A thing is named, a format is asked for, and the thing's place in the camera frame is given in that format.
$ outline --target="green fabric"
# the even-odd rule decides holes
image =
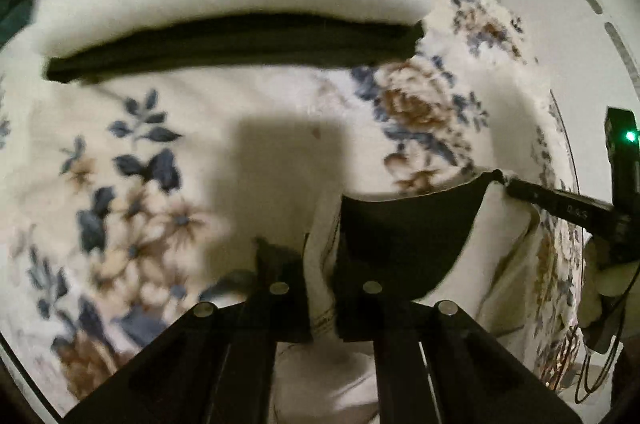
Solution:
[[[50,60],[58,82],[126,73],[230,64],[304,64],[344,68],[405,60],[422,27],[350,23],[318,16],[251,14],[148,30]]]

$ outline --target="silver bolt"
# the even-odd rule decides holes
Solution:
[[[193,315],[196,317],[209,317],[216,310],[216,306],[208,301],[198,303],[193,308]]]
[[[362,290],[367,294],[380,294],[382,292],[382,285],[377,281],[367,281],[362,286]]]
[[[269,292],[274,296],[282,296],[289,292],[289,285],[287,285],[284,281],[276,281],[272,283],[269,287]]]
[[[440,314],[453,315],[458,312],[458,305],[456,305],[453,301],[445,299],[444,301],[438,303],[438,310],[440,311]]]

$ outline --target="white floor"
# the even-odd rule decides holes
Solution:
[[[635,66],[636,74],[640,68],[640,0],[502,1],[522,16],[540,64],[552,76],[581,193],[610,201],[603,123],[607,106],[630,109],[640,121],[640,100],[628,68]],[[630,54],[626,66],[606,23],[613,25]],[[604,364],[604,356],[594,357],[593,363]],[[571,401],[573,394],[567,391],[563,398]],[[609,401],[610,380],[580,407],[570,405],[585,423],[595,424],[609,410]]]

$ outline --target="metal screw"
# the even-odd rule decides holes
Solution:
[[[456,305],[453,301],[445,299],[444,301],[438,303],[438,310],[440,311],[440,314],[453,315],[458,312],[458,305]]]
[[[198,303],[193,308],[193,315],[196,317],[209,317],[216,310],[216,306],[208,301]]]
[[[284,281],[276,281],[272,283],[269,287],[269,292],[274,296],[282,296],[289,292],[289,285],[287,285]]]
[[[362,286],[362,290],[367,294],[380,294],[382,292],[382,285],[377,281],[367,281]]]

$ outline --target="floral fabric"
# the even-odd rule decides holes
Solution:
[[[574,188],[522,21],[498,0],[433,2],[415,56],[379,68],[80,86],[41,79],[29,28],[0,53],[0,331],[60,413],[197,301],[242,300],[258,246],[302,251],[326,184],[406,195],[502,168]],[[516,302],[547,381],[582,258],[575,227],[541,218],[537,281]]]

